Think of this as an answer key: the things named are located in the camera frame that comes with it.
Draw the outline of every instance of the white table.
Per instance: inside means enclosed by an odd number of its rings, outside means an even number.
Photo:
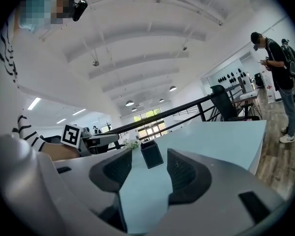
[[[132,170],[120,190],[129,234],[153,230],[168,209],[172,182],[167,173],[167,149],[194,152],[235,163],[255,174],[266,121],[194,121],[156,138],[164,163],[148,169],[140,148],[132,152]]]

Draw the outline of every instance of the backpack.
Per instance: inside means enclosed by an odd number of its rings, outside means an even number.
[[[267,46],[268,46],[269,51],[270,51],[270,53],[272,55],[270,45],[269,45],[271,42],[274,42],[274,43],[276,43],[276,42],[273,41],[272,39],[269,39],[268,42],[267,42]],[[284,64],[287,67],[287,69],[289,70],[290,76],[295,78],[295,57],[294,57],[294,55],[293,55],[293,53],[292,53],[289,46],[282,45],[281,49],[282,49],[282,52],[283,52],[283,54],[285,56],[285,60],[286,60],[286,62],[284,62]]]

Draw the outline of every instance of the black and white striped sleeve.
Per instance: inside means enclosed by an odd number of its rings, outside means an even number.
[[[26,116],[21,115],[18,117],[18,127],[20,138],[27,141],[36,151],[41,151],[45,141],[39,138]]]

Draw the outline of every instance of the wood plank floor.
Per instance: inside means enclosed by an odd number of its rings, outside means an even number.
[[[281,128],[288,123],[283,103],[268,104],[265,89],[260,90],[258,102],[267,123],[256,176],[286,200],[295,190],[295,142],[279,142]]]

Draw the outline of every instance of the face mask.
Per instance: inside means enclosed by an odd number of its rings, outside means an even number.
[[[33,33],[39,27],[49,28],[54,20],[51,18],[51,13],[56,8],[57,0],[22,0],[19,27]]]

